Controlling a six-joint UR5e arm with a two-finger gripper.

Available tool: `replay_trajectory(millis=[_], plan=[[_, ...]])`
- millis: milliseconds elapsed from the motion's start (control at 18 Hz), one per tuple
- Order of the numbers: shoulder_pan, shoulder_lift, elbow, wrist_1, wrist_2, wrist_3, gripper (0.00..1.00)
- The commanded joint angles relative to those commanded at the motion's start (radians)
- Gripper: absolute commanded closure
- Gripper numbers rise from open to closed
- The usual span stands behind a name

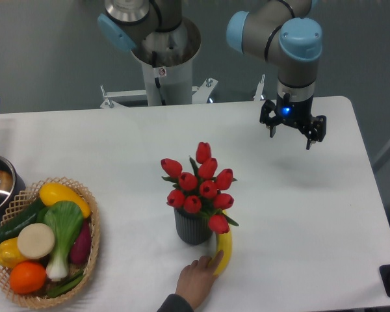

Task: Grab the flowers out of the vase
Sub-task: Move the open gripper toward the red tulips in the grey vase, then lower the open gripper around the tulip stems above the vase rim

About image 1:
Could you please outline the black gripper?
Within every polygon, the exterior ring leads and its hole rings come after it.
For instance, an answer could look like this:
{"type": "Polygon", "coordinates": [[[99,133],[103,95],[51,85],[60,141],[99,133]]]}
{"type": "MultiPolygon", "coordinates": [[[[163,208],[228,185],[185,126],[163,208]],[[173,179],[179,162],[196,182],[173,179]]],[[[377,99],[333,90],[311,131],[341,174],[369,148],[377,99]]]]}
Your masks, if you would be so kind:
{"type": "Polygon", "coordinates": [[[316,142],[322,142],[327,129],[325,115],[312,116],[313,96],[304,101],[292,101],[289,93],[278,96],[276,103],[266,100],[262,107],[259,122],[269,130],[270,138],[276,134],[276,126],[287,125],[300,131],[305,131],[307,138],[306,150],[316,142]]]}

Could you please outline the grey sleeved forearm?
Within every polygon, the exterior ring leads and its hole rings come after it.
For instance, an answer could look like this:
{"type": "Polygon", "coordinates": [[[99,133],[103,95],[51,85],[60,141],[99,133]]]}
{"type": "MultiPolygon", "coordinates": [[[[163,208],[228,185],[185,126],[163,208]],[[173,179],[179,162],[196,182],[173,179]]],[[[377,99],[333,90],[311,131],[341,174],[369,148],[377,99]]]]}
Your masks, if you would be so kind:
{"type": "Polygon", "coordinates": [[[169,294],[157,312],[194,312],[194,309],[180,295],[169,294]]]}

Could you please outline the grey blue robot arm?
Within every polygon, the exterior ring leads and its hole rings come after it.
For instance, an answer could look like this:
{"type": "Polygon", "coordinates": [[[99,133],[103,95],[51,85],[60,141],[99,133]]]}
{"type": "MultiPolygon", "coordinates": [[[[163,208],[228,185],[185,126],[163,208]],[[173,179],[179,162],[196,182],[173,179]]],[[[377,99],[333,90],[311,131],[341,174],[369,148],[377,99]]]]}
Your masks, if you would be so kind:
{"type": "MultiPolygon", "coordinates": [[[[311,113],[322,53],[322,29],[307,17],[313,7],[313,1],[269,1],[235,13],[226,30],[232,49],[278,68],[277,98],[263,104],[260,122],[271,134],[280,124],[295,128],[309,144],[326,135],[326,117],[311,113]]],[[[181,1],[106,1],[97,20],[105,38],[141,64],[149,105],[193,103],[192,63],[202,40],[181,1]]]]}

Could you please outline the person's hand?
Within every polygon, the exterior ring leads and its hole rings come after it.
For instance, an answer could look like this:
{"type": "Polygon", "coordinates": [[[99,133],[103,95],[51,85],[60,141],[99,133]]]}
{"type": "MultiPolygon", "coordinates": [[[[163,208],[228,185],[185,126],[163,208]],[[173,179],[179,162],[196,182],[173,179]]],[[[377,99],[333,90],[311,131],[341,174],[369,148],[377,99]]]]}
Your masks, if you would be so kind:
{"type": "Polygon", "coordinates": [[[203,255],[193,260],[181,271],[177,280],[175,294],[185,299],[189,306],[195,310],[208,297],[218,275],[216,269],[224,257],[224,251],[220,250],[214,258],[203,255]]]}

